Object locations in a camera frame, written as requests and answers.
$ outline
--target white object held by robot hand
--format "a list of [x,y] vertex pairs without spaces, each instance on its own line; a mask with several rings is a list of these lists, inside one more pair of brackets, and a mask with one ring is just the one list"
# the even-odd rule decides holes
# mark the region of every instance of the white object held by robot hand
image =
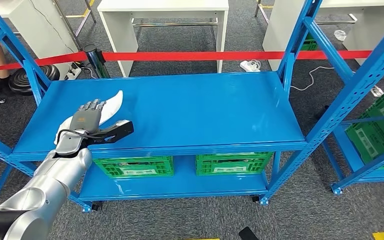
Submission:
[[[108,119],[110,119],[119,111],[123,103],[123,91],[122,90],[118,91],[115,96],[111,97],[105,102],[106,103],[102,108],[99,125],[102,125],[103,123],[108,121]],[[73,116],[70,116],[64,122],[62,122],[61,125],[59,125],[58,131],[56,132],[56,135],[55,135],[55,140],[53,141],[55,145],[57,145],[58,133],[63,129],[69,129],[72,119],[73,119]]]

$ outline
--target red barrier tape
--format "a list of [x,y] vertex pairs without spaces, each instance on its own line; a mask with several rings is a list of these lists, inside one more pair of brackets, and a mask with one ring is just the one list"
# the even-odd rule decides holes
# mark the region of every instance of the red barrier tape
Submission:
[[[338,51],[344,59],[364,59],[372,51]],[[224,52],[103,52],[107,61],[209,61],[209,60],[268,60],[282,59],[283,51],[224,51]],[[327,59],[323,51],[300,51],[297,59]]]
[[[372,51],[338,51],[344,59],[364,59]],[[103,52],[106,61],[214,61],[214,60],[269,60],[282,59],[283,51],[225,51],[225,52]],[[59,56],[36,59],[39,66],[60,64],[68,62],[81,62],[87,59],[84,52],[75,52]],[[324,60],[327,59],[323,51],[300,51],[299,60]],[[18,63],[0,66],[0,70],[21,68]]]

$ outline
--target white electrical plug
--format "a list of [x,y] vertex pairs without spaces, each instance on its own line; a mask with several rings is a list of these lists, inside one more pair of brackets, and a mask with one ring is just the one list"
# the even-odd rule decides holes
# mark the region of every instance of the white electrical plug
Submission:
[[239,66],[247,72],[260,72],[261,64],[257,60],[251,60],[241,62]]

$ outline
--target power strip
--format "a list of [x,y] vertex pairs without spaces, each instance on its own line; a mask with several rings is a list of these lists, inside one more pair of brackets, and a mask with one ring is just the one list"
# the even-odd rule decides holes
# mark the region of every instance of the power strip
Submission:
[[240,63],[239,65],[243,70],[247,71],[247,72],[260,72],[259,69],[256,69],[256,68],[251,68],[250,66],[250,62],[249,61],[243,61]]
[[76,64],[71,64],[71,69],[68,70],[67,75],[65,76],[64,80],[75,80],[82,72],[82,69],[78,67]]

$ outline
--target black round base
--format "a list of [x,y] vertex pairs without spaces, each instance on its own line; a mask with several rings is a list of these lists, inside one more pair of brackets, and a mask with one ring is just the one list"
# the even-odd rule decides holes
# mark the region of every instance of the black round base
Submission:
[[[40,66],[40,69],[51,81],[60,79],[60,71],[54,65]],[[26,70],[20,68],[15,71],[9,78],[9,88],[16,94],[23,96],[33,95],[32,87],[27,78]]]

